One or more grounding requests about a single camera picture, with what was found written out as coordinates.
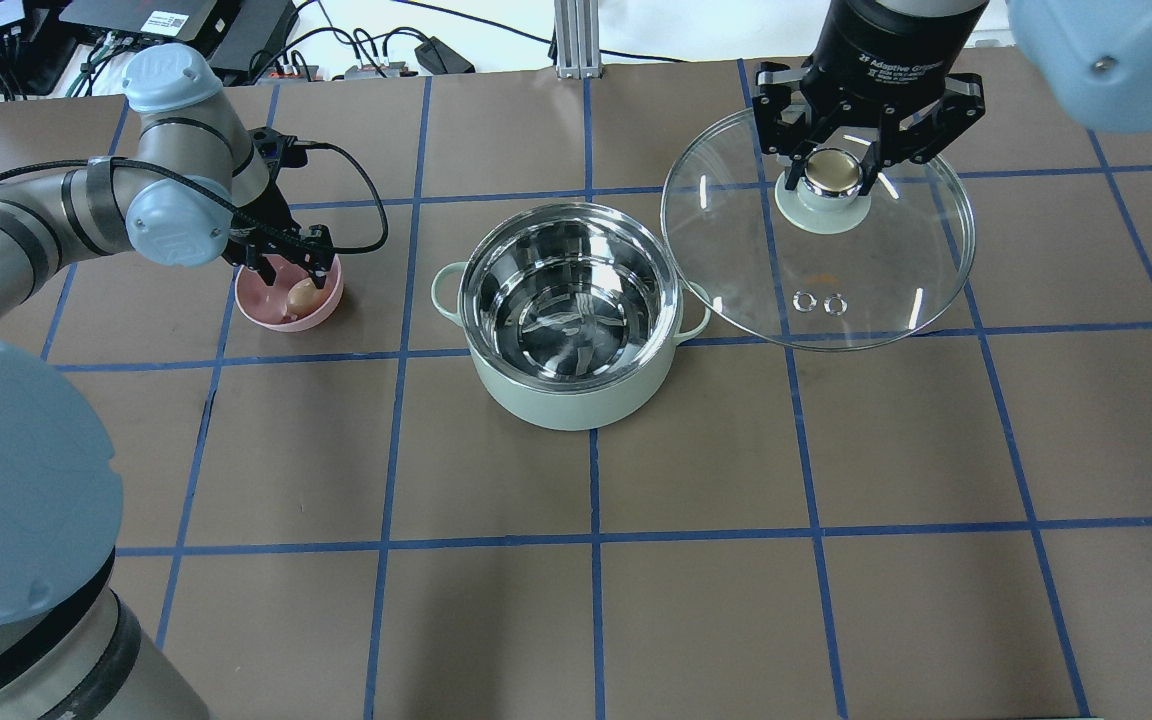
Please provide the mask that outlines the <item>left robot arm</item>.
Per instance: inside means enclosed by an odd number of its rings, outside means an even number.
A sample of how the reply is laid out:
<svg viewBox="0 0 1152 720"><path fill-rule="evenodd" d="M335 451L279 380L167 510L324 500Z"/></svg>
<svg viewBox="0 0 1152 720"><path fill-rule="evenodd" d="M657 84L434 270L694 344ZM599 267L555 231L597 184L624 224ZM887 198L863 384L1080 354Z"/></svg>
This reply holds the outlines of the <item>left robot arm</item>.
<svg viewBox="0 0 1152 720"><path fill-rule="evenodd" d="M0 319L61 270L134 251L227 260L266 285L324 285L329 233L302 232L268 143L183 44L132 56L136 156L0 174ZM0 340L0 719L210 719L200 694L111 588L124 487L105 425L41 357Z"/></svg>

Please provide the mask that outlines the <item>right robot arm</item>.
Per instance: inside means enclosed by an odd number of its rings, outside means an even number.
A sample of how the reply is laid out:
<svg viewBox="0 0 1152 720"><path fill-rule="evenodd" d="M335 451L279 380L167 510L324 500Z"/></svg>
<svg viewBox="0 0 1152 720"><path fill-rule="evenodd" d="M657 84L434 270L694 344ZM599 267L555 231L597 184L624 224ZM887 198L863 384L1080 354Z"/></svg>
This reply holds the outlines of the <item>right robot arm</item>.
<svg viewBox="0 0 1152 720"><path fill-rule="evenodd" d="M957 73L983 1L833 1L813 53L797 68L764 61L751 101L755 136L804 181L806 164L842 128L876 141L861 158L861 194L878 174L927 164L986 114L978 74ZM1152 131L1152 1L1010 1L1016 46L1061 108L1102 132Z"/></svg>

